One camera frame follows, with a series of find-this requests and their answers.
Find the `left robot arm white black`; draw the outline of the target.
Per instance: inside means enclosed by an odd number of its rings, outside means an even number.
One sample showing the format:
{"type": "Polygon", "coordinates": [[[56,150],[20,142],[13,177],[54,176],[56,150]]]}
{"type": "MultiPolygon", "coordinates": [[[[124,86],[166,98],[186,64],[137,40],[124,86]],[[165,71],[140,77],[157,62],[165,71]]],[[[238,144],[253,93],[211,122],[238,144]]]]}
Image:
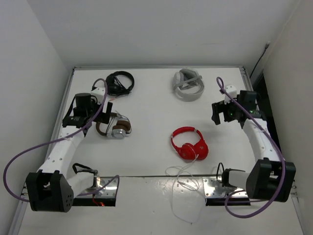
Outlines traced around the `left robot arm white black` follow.
{"type": "Polygon", "coordinates": [[[26,178],[33,211],[68,212],[77,196],[89,188],[96,188],[97,170],[87,167],[75,172],[71,178],[67,178],[67,171],[92,123],[109,122],[112,104],[108,103],[106,112],[103,112],[106,96],[103,88],[74,96],[51,153],[37,172],[29,173],[26,178]]]}

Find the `red over-ear headphones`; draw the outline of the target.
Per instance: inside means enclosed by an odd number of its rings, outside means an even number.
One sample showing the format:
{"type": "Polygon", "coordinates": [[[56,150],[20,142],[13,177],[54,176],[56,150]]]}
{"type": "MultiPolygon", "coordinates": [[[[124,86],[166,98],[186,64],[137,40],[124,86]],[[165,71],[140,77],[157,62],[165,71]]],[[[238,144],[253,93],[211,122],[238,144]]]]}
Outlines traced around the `red over-ear headphones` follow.
{"type": "Polygon", "coordinates": [[[209,154],[209,148],[203,138],[202,133],[198,129],[194,127],[190,127],[190,126],[181,127],[175,130],[171,134],[171,145],[176,150],[178,155],[182,159],[187,160],[187,161],[193,161],[193,160],[202,161],[209,154]],[[174,137],[176,137],[179,134],[186,133],[186,132],[196,133],[200,137],[200,140],[196,144],[184,143],[181,147],[176,146],[173,141],[174,137]]]}

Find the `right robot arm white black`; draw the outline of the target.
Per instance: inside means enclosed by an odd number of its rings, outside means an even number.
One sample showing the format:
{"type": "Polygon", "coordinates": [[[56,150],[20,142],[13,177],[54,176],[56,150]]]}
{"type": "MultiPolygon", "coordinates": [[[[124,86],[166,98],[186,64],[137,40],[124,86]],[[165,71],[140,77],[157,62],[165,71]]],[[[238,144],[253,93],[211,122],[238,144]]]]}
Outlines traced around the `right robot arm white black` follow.
{"type": "Polygon", "coordinates": [[[253,91],[237,91],[228,85],[224,100],[212,104],[212,120],[221,123],[237,120],[249,139],[255,165],[250,172],[227,168],[223,170],[221,184],[228,188],[242,188],[250,199],[270,200],[279,184],[281,189],[275,198],[286,202],[293,184],[296,167],[292,162],[281,162],[276,148],[269,140],[268,125],[262,111],[257,110],[258,94],[253,91]]]}

